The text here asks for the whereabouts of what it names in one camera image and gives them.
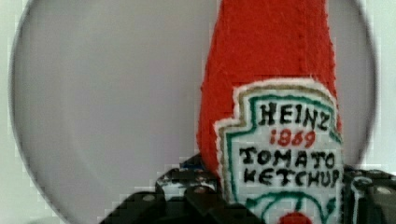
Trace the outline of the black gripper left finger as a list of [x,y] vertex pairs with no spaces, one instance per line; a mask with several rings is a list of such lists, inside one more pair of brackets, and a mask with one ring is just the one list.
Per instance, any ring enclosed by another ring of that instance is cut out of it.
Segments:
[[160,176],[154,191],[126,198],[100,224],[262,224],[240,203],[221,196],[218,181],[197,154]]

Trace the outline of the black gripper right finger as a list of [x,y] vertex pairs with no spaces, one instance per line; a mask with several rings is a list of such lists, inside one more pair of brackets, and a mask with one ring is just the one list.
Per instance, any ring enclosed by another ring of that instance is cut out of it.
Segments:
[[342,224],[396,224],[395,176],[377,169],[344,169]]

